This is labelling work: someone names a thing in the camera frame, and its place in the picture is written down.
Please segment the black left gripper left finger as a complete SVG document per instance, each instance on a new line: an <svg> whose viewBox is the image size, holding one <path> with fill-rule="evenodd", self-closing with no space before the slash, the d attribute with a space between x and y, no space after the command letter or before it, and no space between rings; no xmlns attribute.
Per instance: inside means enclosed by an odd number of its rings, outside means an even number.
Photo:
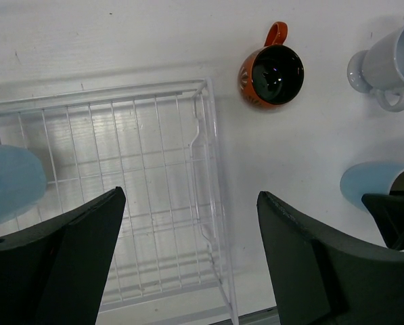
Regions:
<svg viewBox="0 0 404 325"><path fill-rule="evenodd" d="M0 237L0 324L94 324L126 204L116 187Z"/></svg>

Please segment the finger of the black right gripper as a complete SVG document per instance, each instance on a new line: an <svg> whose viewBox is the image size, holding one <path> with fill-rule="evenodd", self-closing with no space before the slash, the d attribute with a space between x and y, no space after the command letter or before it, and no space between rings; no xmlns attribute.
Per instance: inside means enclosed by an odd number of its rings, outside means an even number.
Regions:
<svg viewBox="0 0 404 325"><path fill-rule="evenodd" d="M361 201L374 218L385 245L404 251L404 191L364 194Z"/></svg>

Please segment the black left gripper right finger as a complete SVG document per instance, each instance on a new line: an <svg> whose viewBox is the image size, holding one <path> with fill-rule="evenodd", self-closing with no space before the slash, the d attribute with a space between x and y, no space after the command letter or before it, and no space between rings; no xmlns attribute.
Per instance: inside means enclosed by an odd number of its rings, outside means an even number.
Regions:
<svg viewBox="0 0 404 325"><path fill-rule="evenodd" d="M349 236L261 192L257 213L282 324L404 324L404 252Z"/></svg>

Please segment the light blue cream-lined mug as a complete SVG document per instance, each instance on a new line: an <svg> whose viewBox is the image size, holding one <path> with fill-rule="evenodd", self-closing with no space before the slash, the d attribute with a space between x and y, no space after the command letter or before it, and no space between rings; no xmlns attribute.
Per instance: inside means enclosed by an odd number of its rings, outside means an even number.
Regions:
<svg viewBox="0 0 404 325"><path fill-rule="evenodd" d="M340 191L362 211L366 210L365 194L404 195L404 162L374 160L354 165L343 173Z"/></svg>

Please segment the tall light blue mug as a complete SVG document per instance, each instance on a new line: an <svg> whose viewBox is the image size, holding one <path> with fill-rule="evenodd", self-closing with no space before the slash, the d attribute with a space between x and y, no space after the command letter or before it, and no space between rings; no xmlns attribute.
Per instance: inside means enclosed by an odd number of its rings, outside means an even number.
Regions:
<svg viewBox="0 0 404 325"><path fill-rule="evenodd" d="M27 212L46 186L43 165L31 151L0 145L0 224Z"/></svg>

